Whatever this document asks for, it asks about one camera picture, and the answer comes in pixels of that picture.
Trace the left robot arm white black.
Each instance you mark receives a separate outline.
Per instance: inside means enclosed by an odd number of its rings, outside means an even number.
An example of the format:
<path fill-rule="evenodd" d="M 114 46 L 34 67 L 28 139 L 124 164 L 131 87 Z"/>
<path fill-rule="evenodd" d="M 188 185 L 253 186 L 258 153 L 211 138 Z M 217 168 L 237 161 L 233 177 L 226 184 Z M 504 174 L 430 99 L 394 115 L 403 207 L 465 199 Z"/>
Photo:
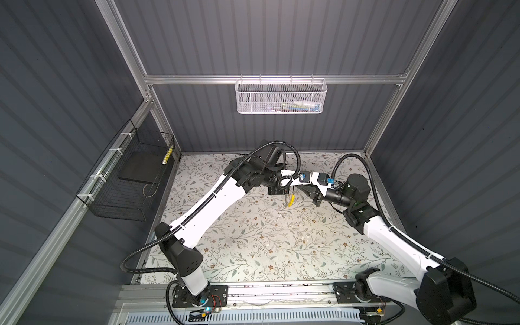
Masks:
<path fill-rule="evenodd" d="M 231 161 L 214 187 L 188 212 L 155 228 L 157 238 L 170 236 L 158 246 L 193 298 L 201 299 L 209 292 L 209 282 L 202 271 L 203 254 L 196 248 L 204 233 L 254 187 L 274 188 L 280 183 L 281 170 L 286 166 L 279 161 L 285 155 L 282 144 L 264 141 L 261 147 L 249 158 Z"/>

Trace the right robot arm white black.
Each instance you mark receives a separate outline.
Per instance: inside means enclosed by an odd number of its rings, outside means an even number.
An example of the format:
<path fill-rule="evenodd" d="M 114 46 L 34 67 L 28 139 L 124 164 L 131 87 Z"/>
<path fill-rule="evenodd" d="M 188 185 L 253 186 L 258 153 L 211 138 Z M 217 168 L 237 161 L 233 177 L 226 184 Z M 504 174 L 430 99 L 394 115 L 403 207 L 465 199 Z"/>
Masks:
<path fill-rule="evenodd" d="M 420 311 L 431 324 L 452 324 L 477 307 L 471 281 L 441 265 L 437 255 L 390 225 L 380 211 L 368 204 L 371 187 L 360 174 L 352 174 L 343 184 L 326 173 L 305 171 L 297 178 L 299 188 L 314 200 L 344 207 L 347 223 L 360 234 L 380 244 L 413 274 L 400 280 L 368 268 L 356 276 L 356 299 L 370 302 L 384 297 Z"/>

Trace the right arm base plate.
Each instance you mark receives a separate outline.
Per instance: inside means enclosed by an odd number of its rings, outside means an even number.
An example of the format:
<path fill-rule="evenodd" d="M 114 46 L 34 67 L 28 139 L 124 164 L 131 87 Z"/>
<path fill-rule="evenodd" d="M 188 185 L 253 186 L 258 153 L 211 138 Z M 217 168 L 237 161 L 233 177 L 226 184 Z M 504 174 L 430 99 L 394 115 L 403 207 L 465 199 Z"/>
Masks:
<path fill-rule="evenodd" d="M 333 292 L 338 304 L 362 303 L 356 295 L 355 282 L 334 282 Z"/>

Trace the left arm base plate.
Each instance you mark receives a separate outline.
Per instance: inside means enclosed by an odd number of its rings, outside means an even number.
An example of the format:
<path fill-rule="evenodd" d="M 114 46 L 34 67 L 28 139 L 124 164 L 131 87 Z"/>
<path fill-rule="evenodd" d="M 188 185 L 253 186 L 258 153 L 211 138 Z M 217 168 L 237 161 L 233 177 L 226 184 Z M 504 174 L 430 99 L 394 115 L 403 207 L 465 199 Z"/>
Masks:
<path fill-rule="evenodd" d="M 210 284 L 198 295 L 193 295 L 187 288 L 173 289 L 172 307 L 226 307 L 228 303 L 229 286 Z"/>

